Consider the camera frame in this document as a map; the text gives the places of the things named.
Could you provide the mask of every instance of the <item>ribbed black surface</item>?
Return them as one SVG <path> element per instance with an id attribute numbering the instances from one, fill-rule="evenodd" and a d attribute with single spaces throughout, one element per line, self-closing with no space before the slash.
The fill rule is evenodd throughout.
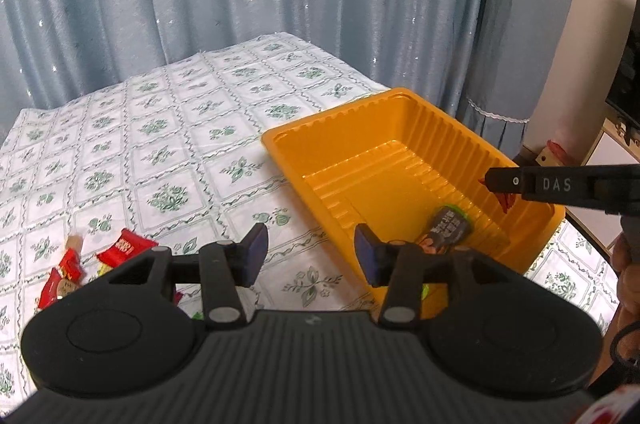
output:
<path id="1" fill-rule="evenodd" d="M 448 378 L 412 334 L 367 312 L 258 312 L 207 338 L 174 378 L 142 393 L 79 400 L 38 391 L 8 424 L 566 424 L 584 393 L 500 400 Z"/>

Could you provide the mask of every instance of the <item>orange plastic tray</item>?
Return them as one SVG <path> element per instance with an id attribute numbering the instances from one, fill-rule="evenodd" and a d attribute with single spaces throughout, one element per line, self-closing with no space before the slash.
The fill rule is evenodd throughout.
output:
<path id="1" fill-rule="evenodd" d="M 397 88 L 271 129 L 262 142 L 340 253 L 363 278 L 354 227 L 383 241 L 415 241 L 444 203 L 474 223 L 464 245 L 523 273 L 564 218 L 564 208 L 519 198 L 504 214 L 478 179 L 515 164 L 426 100 Z M 385 288 L 372 289 L 381 303 Z M 423 316 L 446 306 L 431 288 Z"/>

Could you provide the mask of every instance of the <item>wall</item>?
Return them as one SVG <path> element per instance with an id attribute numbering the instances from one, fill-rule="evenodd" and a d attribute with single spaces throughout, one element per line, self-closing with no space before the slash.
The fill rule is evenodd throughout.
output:
<path id="1" fill-rule="evenodd" d="M 556 57 L 524 145 L 546 140 L 581 161 L 604 120 L 605 97 L 616 73 L 636 0 L 573 0 Z"/>

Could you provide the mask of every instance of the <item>floral tablecloth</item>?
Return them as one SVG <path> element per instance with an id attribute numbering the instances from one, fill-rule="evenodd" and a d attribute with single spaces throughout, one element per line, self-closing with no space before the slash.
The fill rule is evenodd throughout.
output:
<path id="1" fill-rule="evenodd" d="M 129 227 L 191 253 L 238 239 L 256 221 L 270 250 L 251 307 L 369 307 L 366 287 L 331 244 L 260 143 L 287 121 L 383 86 L 289 34 L 261 36 L 131 77 L 53 111 L 24 110 L 0 152 L 0 411 L 34 390 L 18 345 L 66 237 L 95 253 Z M 201 310 L 181 285 L 181 308 Z"/>

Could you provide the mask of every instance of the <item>human hand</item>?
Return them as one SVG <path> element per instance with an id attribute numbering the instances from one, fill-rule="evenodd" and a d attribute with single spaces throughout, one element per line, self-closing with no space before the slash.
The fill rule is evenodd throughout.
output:
<path id="1" fill-rule="evenodd" d="M 640 264 L 631 263 L 629 243 L 624 234 L 620 234 L 611 254 L 611 267 L 620 273 L 618 278 L 618 299 L 620 309 L 616 324 L 616 331 L 640 320 Z M 640 331 L 633 332 L 623 338 L 618 346 L 622 357 L 628 359 L 640 350 Z"/>

